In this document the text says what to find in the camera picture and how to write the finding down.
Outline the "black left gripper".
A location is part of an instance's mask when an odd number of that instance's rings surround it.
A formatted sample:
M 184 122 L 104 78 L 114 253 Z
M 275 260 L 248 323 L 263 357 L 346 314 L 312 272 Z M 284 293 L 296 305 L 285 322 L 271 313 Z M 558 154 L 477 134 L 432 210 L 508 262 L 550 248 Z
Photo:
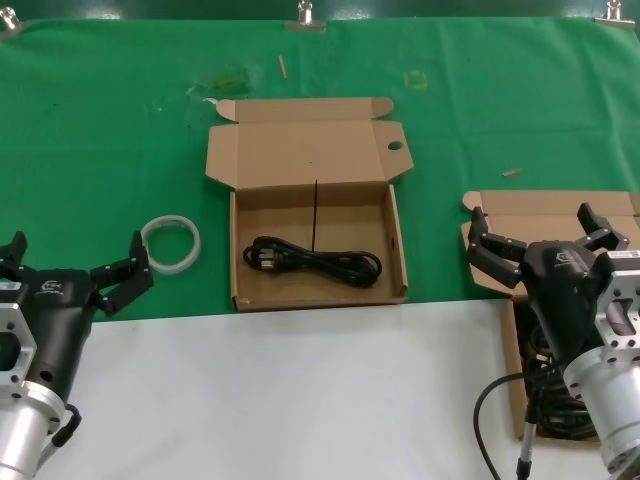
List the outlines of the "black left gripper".
M 154 286 L 148 252 L 137 230 L 127 258 L 89 275 L 76 269 L 25 268 L 27 246 L 25 234 L 17 231 L 1 247 L 1 301 L 20 307 L 35 340 L 26 379 L 66 401 L 97 308 L 114 316 Z

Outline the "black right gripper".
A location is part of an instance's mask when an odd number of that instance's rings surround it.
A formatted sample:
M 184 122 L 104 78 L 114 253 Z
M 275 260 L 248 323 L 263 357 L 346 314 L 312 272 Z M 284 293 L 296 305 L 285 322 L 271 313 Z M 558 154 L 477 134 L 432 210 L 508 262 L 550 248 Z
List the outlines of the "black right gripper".
M 526 249 L 523 241 L 491 233 L 482 208 L 476 206 L 467 235 L 472 266 L 509 289 L 522 280 L 553 356 L 560 361 L 572 361 L 602 344 L 594 327 L 601 291 L 601 280 L 593 272 L 595 252 L 625 251 L 629 246 L 629 240 L 588 203 L 580 205 L 577 218 L 584 231 L 577 241 L 539 241 Z

